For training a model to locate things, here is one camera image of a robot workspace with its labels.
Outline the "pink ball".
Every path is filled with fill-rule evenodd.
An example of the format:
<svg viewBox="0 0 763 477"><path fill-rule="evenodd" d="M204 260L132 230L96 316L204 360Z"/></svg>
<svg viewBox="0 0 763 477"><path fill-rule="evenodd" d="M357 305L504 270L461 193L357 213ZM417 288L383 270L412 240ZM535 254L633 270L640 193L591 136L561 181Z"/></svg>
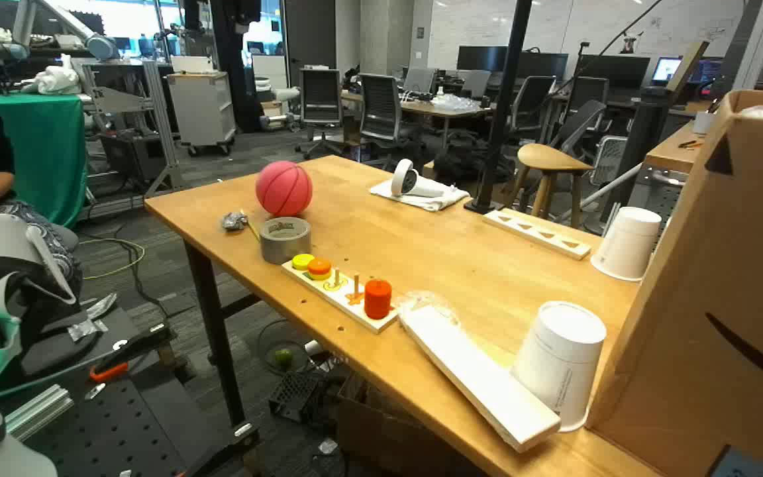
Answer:
<svg viewBox="0 0 763 477"><path fill-rule="evenodd" d="M295 218L310 206L314 181L295 162L274 162L259 173L255 193L274 218Z"/></svg>

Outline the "green ball on floor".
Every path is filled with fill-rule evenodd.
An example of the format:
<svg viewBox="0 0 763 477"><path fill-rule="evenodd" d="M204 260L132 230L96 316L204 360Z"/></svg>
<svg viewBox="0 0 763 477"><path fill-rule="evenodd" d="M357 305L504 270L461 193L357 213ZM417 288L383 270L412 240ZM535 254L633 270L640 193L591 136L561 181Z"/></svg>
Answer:
<svg viewBox="0 0 763 477"><path fill-rule="evenodd" d="M277 350L277 352L274 352L274 360L277 360L277 365L283 369L283 370L290 370L291 364L295 364L295 358L291 358L291 352L290 352L287 346Z"/></svg>

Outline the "white cloth under controller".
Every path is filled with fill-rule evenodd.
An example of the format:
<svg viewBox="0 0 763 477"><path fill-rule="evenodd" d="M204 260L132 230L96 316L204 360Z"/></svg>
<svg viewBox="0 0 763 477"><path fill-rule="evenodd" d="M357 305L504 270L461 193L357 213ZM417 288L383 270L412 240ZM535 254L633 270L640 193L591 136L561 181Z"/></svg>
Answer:
<svg viewBox="0 0 763 477"><path fill-rule="evenodd" d="M392 182L383 181L377 186L372 186L373 195L398 202L398 203L408 203L417 209L428 209L428 213L443 213L453 203L459 203L461 198L466 198L466 190L457 187L457 186L443 186L437 181L420 181L413 190L394 195L392 193Z"/></svg>

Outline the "red cylinder block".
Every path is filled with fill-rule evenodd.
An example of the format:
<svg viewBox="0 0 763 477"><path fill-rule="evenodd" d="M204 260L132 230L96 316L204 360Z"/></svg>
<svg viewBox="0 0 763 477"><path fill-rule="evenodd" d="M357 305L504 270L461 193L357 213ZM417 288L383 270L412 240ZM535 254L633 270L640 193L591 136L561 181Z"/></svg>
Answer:
<svg viewBox="0 0 763 477"><path fill-rule="evenodd" d="M372 278L364 292L364 309L369 317L379 321L390 316L392 287L383 278Z"/></svg>

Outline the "white VR controller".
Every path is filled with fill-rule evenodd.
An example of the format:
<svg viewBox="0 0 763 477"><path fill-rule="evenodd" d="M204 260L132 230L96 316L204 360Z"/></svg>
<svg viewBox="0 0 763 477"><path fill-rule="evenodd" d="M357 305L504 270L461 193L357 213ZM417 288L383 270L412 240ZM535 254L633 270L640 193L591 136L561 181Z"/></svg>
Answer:
<svg viewBox="0 0 763 477"><path fill-rule="evenodd" d="M412 160L398 162L394 176L392 176L392 195L394 198L402 198L402 195L436 198L443 193L446 193L446 186L436 182L429 177L421 177Z"/></svg>

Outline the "white peg board base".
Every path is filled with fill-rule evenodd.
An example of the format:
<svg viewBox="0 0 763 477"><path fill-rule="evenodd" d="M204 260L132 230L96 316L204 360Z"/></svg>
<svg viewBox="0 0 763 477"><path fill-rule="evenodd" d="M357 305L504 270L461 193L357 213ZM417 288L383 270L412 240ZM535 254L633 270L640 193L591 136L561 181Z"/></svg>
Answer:
<svg viewBox="0 0 763 477"><path fill-rule="evenodd" d="M372 332L384 332L390 324L398 321L398 308L390 308L384 317L372 317L365 312L364 287L339 270L331 270L328 278L314 278L308 270L296 270L291 263L283 263L283 270Z"/></svg>

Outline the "grey office chair right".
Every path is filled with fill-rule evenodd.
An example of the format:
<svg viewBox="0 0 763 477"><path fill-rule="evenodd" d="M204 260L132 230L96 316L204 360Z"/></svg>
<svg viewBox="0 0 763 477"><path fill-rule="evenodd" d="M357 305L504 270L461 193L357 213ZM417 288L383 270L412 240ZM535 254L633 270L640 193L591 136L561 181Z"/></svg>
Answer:
<svg viewBox="0 0 763 477"><path fill-rule="evenodd" d="M400 95L392 74L364 74L364 119L360 136L372 162L383 162L384 152L400 138Z"/></svg>

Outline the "long white flat board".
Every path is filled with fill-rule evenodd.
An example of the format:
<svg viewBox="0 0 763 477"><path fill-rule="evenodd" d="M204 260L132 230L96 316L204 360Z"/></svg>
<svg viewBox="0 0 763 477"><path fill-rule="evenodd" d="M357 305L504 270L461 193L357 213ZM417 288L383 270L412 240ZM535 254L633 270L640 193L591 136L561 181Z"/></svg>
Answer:
<svg viewBox="0 0 763 477"><path fill-rule="evenodd" d="M478 414L522 452L559 430L559 415L500 369L440 305L402 305L400 324Z"/></svg>

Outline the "white paper cup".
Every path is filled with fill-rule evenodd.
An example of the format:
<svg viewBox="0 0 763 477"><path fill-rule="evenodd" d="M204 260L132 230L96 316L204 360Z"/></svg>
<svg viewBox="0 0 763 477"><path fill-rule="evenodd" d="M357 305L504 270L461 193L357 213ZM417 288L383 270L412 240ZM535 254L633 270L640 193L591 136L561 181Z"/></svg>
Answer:
<svg viewBox="0 0 763 477"><path fill-rule="evenodd" d="M622 206L610 223L591 264L605 275L640 282L647 274L661 227L663 218L657 213Z"/></svg>
<svg viewBox="0 0 763 477"><path fill-rule="evenodd" d="M543 303L518 352L514 377L559 415L561 433L588 419L605 321L576 303Z"/></svg>

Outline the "white rolling cabinet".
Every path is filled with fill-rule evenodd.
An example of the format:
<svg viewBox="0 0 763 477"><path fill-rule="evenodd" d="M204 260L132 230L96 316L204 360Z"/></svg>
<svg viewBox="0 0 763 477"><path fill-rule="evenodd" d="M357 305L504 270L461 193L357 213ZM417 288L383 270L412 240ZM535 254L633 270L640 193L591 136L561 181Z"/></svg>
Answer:
<svg viewBox="0 0 763 477"><path fill-rule="evenodd" d="M226 72L185 72L168 78L180 142L190 157L213 148L230 154L237 117Z"/></svg>

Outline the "white paper cup far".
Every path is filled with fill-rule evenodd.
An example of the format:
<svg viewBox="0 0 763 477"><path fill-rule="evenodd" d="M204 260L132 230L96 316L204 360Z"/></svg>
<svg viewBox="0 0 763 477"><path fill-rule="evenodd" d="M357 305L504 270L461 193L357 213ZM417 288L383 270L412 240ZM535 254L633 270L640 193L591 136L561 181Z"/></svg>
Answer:
<svg viewBox="0 0 763 477"><path fill-rule="evenodd" d="M647 274L661 227L663 218L657 213L622 206L610 223L591 264L605 275L640 282Z"/></svg>

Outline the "green cloth covered table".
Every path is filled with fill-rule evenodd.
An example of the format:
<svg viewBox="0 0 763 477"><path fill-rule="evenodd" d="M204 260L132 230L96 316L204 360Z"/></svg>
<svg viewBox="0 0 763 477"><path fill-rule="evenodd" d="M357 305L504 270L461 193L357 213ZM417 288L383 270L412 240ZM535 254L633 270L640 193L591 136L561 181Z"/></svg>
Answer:
<svg viewBox="0 0 763 477"><path fill-rule="evenodd" d="M59 225L85 206L85 113L77 95L0 95L0 119L14 146L16 195Z"/></svg>

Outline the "white VR headset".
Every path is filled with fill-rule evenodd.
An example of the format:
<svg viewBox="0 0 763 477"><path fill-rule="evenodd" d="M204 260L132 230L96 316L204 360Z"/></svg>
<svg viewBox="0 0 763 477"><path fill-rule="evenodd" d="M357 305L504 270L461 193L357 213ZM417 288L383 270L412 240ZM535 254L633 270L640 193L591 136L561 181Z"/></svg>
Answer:
<svg viewBox="0 0 763 477"><path fill-rule="evenodd" d="M14 268L0 275L0 370L5 370L22 352L22 317L8 309L8 297L26 282L22 264L38 264L51 275L51 283L38 283L39 293L65 305L75 305L77 293L51 254L42 230L14 214L0 214L0 260L14 260Z"/></svg>

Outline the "grey duct tape roll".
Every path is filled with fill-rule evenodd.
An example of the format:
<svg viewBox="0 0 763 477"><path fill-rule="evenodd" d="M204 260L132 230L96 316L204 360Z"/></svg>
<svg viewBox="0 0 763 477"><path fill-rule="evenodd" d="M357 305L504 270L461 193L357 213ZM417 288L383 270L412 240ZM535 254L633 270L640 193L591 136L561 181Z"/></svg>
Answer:
<svg viewBox="0 0 763 477"><path fill-rule="evenodd" d="M310 223L302 218L267 218L259 227L263 258L274 264L310 248Z"/></svg>

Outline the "black table leg frame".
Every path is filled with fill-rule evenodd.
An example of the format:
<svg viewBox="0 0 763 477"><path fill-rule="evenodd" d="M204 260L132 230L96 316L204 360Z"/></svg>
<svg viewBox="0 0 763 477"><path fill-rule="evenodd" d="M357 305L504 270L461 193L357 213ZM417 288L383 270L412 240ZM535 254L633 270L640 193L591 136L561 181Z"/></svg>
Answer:
<svg viewBox="0 0 763 477"><path fill-rule="evenodd" d="M238 392L238 378L233 369L233 352L226 332L226 317L243 309L255 299L237 299L230 305L220 303L218 282L214 282L214 268L213 260L198 251L194 244L185 246L190 278L196 287L196 299L201 309L201 324L206 332L210 352L213 352L213 365L218 369L220 377L220 389L222 399L228 409L230 419L230 433L238 442L253 446L257 441L255 423L243 414L243 399Z"/></svg>

